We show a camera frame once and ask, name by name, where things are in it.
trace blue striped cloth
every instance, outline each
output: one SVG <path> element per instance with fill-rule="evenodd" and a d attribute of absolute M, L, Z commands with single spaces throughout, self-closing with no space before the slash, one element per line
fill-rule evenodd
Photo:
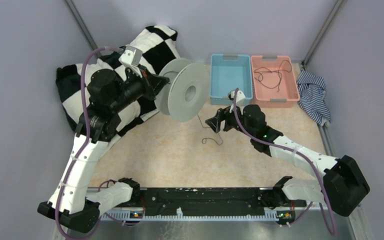
<path fill-rule="evenodd" d="M 299 106 L 318 125 L 328 126 L 331 112 L 325 104 L 326 86 L 323 77 L 302 70 L 296 83 L 300 95 Z"/>

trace white filament spool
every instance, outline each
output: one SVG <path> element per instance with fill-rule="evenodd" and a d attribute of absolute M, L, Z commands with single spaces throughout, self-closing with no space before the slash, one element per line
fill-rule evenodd
<path fill-rule="evenodd" d="M 158 94 L 155 105 L 163 114 L 179 122 L 195 117 L 210 97 L 210 74 L 202 63 L 178 58 L 169 62 L 160 76 L 170 78 L 170 84 Z"/>

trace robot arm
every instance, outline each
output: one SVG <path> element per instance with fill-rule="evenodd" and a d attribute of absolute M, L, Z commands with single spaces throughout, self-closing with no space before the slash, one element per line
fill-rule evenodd
<path fill-rule="evenodd" d="M 102 214 L 134 199 L 139 192 L 140 185 L 137 182 L 123 178 L 109 188 L 86 196 L 96 164 L 117 134 L 116 128 L 121 122 L 118 113 L 140 97 L 155 100 L 156 95 L 169 82 L 168 78 L 152 74 L 139 65 L 141 57 L 139 49 L 131 46 L 125 48 L 119 60 L 126 66 L 126 81 L 110 69 L 101 69 L 92 75 L 92 81 L 87 86 L 91 103 L 87 108 L 90 140 L 76 158 L 76 153 L 86 140 L 86 122 L 82 114 L 65 171 L 50 199 L 39 204 L 37 211 L 40 214 L 55 219 L 56 203 L 63 186 L 58 209 L 59 222 L 70 229 L 87 233 Z M 68 180 L 63 185 L 71 165 Z"/>
<path fill-rule="evenodd" d="M 233 100 L 235 92 L 229 94 Z M 238 91 L 236 102 L 241 103 L 245 95 Z M 271 157 L 282 159 L 293 164 L 295 167 L 315 176 L 315 172 L 309 163 L 297 152 L 307 156 L 314 164 L 318 174 L 323 179 L 323 186 L 329 197 L 332 210 L 341 216 L 349 216 L 351 212 L 360 204 L 363 198 L 369 193 L 370 188 L 364 178 L 356 161 L 345 155 L 342 158 L 327 156 L 312 151 L 298 143 L 292 141 L 282 132 L 277 131 L 266 123 L 266 116 L 258 105 L 247 105 L 241 109 L 236 107 L 238 117 L 244 129 L 255 138 L 269 144 L 275 144 L 293 149 L 285 150 L 272 145 L 262 144 L 253 139 L 250 140 L 254 148 Z M 224 122 L 223 131 L 236 129 L 242 132 L 233 113 L 234 106 L 220 108 L 214 117 L 207 119 L 205 123 L 212 128 L 215 133 L 221 130 L 221 123 Z M 306 200 L 317 203 L 324 203 L 325 199 L 321 192 L 321 186 L 317 180 L 302 180 L 292 177 L 284 177 L 277 185 L 281 188 L 288 200 Z"/>

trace pink plastic bin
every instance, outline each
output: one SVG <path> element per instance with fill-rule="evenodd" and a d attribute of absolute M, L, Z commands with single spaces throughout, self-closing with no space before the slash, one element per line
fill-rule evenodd
<path fill-rule="evenodd" d="M 300 100 L 290 57 L 251 56 L 251 68 L 254 104 L 262 108 L 291 108 Z"/>

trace white cable tie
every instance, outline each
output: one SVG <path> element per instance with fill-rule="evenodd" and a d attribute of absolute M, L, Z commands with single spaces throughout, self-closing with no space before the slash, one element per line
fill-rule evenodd
<path fill-rule="evenodd" d="M 71 157 L 71 160 L 72 160 L 72 161 L 79 161 L 80 159 L 79 159 L 78 157 L 76 157 L 76 156 L 73 155 L 73 156 Z"/>
<path fill-rule="evenodd" d="M 85 186 L 73 186 L 73 185 L 69 185 L 67 183 L 63 183 L 63 181 L 59 181 L 59 186 L 64 186 L 64 187 L 69 187 L 69 188 L 73 188 L 73 189 L 81 189 L 81 188 L 85 188 Z"/>
<path fill-rule="evenodd" d="M 303 148 L 303 146 L 302 146 L 302 145 L 299 145 L 299 144 L 297 144 L 297 145 L 293 148 L 292 159 L 295 159 L 295 154 L 297 154 L 298 150 L 300 150 L 301 148 Z"/>

